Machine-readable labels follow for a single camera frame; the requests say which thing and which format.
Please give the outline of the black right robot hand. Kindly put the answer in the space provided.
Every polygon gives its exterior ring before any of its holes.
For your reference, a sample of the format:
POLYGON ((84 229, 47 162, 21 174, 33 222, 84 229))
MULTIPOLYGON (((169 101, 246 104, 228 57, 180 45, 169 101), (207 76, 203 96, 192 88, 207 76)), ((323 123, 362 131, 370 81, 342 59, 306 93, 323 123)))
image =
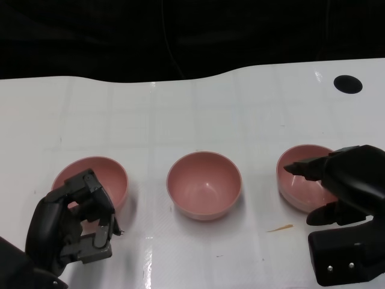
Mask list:
POLYGON ((363 221, 366 216, 384 218, 384 151, 370 145, 351 146, 323 157, 294 161, 283 167, 288 173, 319 181, 337 201, 313 210, 310 226, 363 221))

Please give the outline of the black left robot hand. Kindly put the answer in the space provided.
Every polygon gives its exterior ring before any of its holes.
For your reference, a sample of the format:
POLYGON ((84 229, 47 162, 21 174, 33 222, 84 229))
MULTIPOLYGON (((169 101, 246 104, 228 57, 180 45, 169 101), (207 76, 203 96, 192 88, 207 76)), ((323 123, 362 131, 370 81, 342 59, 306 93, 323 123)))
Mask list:
POLYGON ((111 238, 121 234, 112 200, 96 174, 87 169, 37 204, 25 253, 38 268, 60 276, 70 263, 111 257, 111 238))

